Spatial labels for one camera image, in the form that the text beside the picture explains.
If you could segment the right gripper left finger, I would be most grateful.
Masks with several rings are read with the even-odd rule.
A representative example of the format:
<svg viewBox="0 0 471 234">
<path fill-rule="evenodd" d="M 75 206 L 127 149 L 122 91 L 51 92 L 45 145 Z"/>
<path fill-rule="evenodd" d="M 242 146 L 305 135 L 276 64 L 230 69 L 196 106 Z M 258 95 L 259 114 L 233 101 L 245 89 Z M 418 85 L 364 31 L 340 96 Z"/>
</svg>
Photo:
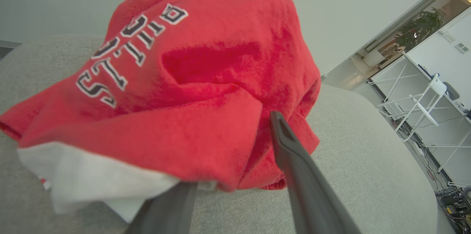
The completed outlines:
<svg viewBox="0 0 471 234">
<path fill-rule="evenodd" d="M 197 183 L 180 182 L 165 193 L 147 199 L 125 234 L 188 234 Z"/>
</svg>

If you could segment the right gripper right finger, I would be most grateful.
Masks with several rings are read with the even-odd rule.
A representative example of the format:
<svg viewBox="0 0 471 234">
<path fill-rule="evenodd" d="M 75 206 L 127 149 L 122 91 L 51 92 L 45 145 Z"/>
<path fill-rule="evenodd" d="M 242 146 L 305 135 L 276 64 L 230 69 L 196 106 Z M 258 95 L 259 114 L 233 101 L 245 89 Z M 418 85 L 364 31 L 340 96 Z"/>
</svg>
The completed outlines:
<svg viewBox="0 0 471 234">
<path fill-rule="evenodd" d="M 280 112 L 270 113 L 276 165 L 285 175 L 298 234 L 359 234 L 360 229 Z"/>
</svg>

